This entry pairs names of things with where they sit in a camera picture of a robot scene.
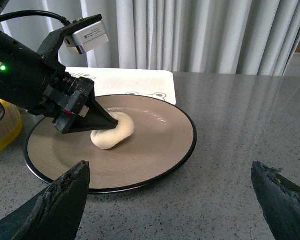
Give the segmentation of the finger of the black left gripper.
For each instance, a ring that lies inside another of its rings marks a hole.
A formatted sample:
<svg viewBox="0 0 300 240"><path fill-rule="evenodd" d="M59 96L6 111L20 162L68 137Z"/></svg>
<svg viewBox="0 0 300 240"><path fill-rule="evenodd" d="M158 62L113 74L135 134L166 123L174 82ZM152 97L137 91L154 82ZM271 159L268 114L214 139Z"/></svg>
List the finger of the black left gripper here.
<svg viewBox="0 0 300 240"><path fill-rule="evenodd" d="M87 114L75 118L70 127L71 133L112 130L117 127L119 121L98 104L93 94L89 95L84 106L88 108Z"/></svg>

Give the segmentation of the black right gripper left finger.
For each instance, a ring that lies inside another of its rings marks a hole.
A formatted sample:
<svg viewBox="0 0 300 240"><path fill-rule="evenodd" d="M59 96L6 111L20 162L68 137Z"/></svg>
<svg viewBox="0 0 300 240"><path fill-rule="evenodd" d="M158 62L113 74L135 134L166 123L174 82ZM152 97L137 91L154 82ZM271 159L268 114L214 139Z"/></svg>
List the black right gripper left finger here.
<svg viewBox="0 0 300 240"><path fill-rule="evenodd" d="M81 161L0 220L0 240L74 240L89 185L90 166Z"/></svg>

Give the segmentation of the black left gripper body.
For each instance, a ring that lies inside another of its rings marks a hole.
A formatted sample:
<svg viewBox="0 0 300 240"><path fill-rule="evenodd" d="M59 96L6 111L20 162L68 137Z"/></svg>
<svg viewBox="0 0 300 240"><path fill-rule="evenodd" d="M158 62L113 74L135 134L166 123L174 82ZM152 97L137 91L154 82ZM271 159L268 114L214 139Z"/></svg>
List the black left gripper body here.
<svg viewBox="0 0 300 240"><path fill-rule="evenodd" d="M62 134L95 128L93 82L71 76L58 60L68 30L51 32L38 51L0 31L0 99L53 118Z"/></svg>

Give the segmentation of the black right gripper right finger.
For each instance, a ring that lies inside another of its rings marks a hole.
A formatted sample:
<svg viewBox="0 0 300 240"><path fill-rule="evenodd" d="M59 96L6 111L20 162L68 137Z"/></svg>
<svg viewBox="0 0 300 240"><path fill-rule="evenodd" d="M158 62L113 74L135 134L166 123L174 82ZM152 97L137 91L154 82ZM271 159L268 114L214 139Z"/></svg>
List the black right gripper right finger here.
<svg viewBox="0 0 300 240"><path fill-rule="evenodd" d="M276 240L300 240L300 187L259 161L251 181L263 216Z"/></svg>

